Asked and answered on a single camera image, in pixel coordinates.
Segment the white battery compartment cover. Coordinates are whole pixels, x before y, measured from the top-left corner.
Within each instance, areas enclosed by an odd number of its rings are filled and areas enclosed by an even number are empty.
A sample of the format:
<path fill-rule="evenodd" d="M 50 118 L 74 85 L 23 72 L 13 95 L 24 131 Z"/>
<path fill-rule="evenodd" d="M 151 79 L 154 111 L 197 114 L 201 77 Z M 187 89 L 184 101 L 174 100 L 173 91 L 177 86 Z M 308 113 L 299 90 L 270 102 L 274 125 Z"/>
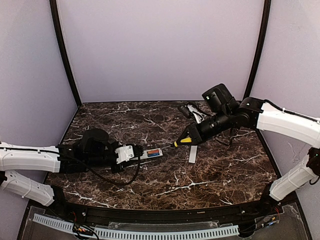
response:
<path fill-rule="evenodd" d="M 190 147 L 189 160 L 188 160 L 188 162 L 190 164 L 195 164 L 196 163 L 197 150 L 198 150 L 198 146 L 197 145 L 192 145 Z"/>

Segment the orange AA battery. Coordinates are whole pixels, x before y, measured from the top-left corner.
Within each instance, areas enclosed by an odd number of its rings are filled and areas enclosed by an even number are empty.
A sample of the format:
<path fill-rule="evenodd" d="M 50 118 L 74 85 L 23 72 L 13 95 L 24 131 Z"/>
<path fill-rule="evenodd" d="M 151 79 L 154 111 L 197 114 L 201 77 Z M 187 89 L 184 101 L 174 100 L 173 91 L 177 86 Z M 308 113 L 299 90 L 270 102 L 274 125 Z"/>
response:
<path fill-rule="evenodd" d="M 147 154 L 155 154 L 155 153 L 159 153 L 159 150 L 158 149 L 154 149 L 154 150 L 147 151 Z"/>

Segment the blue AA battery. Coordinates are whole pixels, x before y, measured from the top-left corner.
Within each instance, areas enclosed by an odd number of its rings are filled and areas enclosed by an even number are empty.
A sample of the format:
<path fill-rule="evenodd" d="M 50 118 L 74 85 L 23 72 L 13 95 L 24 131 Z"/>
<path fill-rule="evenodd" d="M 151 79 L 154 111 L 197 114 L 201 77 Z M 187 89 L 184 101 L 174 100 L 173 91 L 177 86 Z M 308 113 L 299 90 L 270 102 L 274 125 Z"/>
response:
<path fill-rule="evenodd" d="M 148 153 L 148 154 L 147 154 L 147 157 L 148 157 L 148 158 L 151 158 L 151 157 L 155 157 L 155 156 L 159 156 L 159 155 L 160 155 L 159 153 L 152 153 L 152 154 L 151 154 L 151 153 Z"/>

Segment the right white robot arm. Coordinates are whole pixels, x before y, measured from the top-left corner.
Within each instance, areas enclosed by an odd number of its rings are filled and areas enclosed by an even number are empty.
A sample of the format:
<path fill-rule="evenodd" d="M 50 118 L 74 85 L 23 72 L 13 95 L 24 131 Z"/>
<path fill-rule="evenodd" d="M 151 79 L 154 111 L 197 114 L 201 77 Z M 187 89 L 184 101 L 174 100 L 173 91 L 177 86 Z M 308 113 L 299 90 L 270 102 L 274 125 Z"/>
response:
<path fill-rule="evenodd" d="M 210 88 L 202 97 L 214 115 L 188 125 L 172 146 L 197 146 L 228 129 L 241 127 L 278 133 L 310 145 L 307 155 L 295 167 L 266 187 L 261 198 L 264 202 L 280 202 L 320 176 L 319 118 L 281 108 L 267 99 L 246 97 L 237 101 L 223 83 Z"/>

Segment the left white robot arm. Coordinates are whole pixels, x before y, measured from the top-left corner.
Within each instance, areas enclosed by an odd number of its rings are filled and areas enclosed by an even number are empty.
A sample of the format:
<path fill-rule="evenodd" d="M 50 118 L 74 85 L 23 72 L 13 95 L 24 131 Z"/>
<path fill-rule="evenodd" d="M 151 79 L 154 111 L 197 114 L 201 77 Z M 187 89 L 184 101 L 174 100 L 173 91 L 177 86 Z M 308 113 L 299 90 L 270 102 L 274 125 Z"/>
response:
<path fill-rule="evenodd" d="M 64 204 L 65 195 L 60 187 L 34 181 L 18 171 L 72 174 L 100 166 L 110 166 L 118 171 L 123 162 L 133 157 L 131 145 L 110 142 L 109 134 L 99 128 L 86 130 L 73 144 L 31 147 L 1 142 L 0 188 L 46 207 Z"/>

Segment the yellow handled screwdriver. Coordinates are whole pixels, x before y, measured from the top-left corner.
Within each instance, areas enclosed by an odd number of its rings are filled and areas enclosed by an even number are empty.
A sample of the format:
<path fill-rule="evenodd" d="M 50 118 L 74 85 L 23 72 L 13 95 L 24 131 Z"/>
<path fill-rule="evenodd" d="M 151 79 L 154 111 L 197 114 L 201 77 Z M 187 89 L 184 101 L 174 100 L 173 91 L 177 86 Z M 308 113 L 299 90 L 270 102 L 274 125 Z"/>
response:
<path fill-rule="evenodd" d="M 168 148 L 177 148 L 179 146 L 186 146 L 191 143 L 192 143 L 192 139 L 190 137 L 186 137 L 183 139 L 178 139 L 177 141 L 170 143 L 169 145 L 162 146 L 160 149 L 164 150 L 164 149 L 168 149 Z"/>

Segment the white remote control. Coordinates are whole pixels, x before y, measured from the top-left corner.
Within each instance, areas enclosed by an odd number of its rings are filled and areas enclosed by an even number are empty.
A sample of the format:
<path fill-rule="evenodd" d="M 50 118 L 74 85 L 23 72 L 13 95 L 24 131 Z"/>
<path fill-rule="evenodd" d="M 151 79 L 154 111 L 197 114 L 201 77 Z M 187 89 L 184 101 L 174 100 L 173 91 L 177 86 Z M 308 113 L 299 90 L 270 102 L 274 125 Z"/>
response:
<path fill-rule="evenodd" d="M 163 151 L 160 148 L 141 150 L 139 153 L 141 160 L 163 156 Z"/>

